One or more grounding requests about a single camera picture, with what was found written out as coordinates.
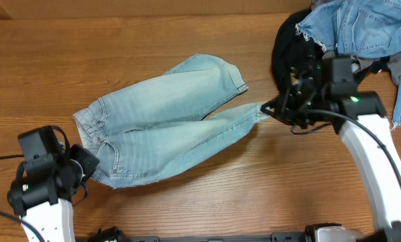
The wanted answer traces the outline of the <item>grey cloth garment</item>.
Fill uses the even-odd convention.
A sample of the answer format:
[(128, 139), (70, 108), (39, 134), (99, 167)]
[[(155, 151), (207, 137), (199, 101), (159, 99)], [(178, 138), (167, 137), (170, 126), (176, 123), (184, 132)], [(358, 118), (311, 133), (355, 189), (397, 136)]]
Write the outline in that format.
[(380, 57), (361, 57), (326, 49), (320, 56), (315, 78), (321, 85), (344, 86), (355, 89), (366, 76), (385, 71), (395, 85), (401, 82), (401, 52)]

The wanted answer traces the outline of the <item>black garment with patterned lining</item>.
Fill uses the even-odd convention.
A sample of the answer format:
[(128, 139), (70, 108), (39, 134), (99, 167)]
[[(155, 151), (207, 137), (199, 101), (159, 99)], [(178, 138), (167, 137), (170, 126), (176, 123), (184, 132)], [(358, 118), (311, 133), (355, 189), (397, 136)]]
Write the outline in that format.
[(285, 97), (299, 87), (304, 95), (330, 97), (356, 92), (358, 84), (370, 73), (388, 71), (388, 57), (359, 60), (353, 56), (328, 56), (313, 39), (296, 34), (296, 24), (311, 13), (305, 9), (290, 15), (278, 30), (271, 57), (271, 71)]

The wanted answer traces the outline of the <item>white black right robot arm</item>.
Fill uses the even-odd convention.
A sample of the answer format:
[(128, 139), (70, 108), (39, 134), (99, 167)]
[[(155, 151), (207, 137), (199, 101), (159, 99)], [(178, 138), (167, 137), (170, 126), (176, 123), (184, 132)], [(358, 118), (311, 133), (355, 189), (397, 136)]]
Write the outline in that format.
[(401, 160), (379, 95), (358, 91), (348, 56), (296, 71), (290, 86), (261, 111), (292, 128), (331, 125), (351, 153), (366, 189), (374, 233), (358, 235), (332, 223), (311, 225), (303, 241), (401, 241)]

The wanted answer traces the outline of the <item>blue frayed denim jeans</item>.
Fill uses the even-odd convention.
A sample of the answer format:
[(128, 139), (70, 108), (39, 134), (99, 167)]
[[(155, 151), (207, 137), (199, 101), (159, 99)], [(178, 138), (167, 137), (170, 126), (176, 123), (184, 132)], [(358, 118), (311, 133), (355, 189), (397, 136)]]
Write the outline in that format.
[[(401, 52), (401, 0), (314, 1), (296, 32), (323, 50), (380, 57)], [(392, 116), (401, 126), (401, 82)]]

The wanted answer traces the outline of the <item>light blue denim shorts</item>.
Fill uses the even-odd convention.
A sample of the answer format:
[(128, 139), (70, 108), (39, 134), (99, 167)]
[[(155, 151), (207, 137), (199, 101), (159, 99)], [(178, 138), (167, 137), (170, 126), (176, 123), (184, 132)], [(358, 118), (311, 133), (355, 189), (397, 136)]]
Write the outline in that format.
[(195, 54), (159, 77), (102, 96), (74, 114), (83, 146), (111, 188), (159, 182), (202, 163), (266, 119), (259, 103), (221, 111), (248, 89), (238, 68)]

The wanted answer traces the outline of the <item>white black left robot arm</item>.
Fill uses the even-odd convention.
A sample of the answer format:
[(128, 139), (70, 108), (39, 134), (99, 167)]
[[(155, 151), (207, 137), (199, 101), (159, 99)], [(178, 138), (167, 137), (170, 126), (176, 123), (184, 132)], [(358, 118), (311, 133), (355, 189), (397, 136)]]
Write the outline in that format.
[(7, 193), (29, 242), (75, 242), (72, 197), (86, 188), (99, 159), (81, 145), (61, 143), (57, 126), (18, 136), (22, 163)]

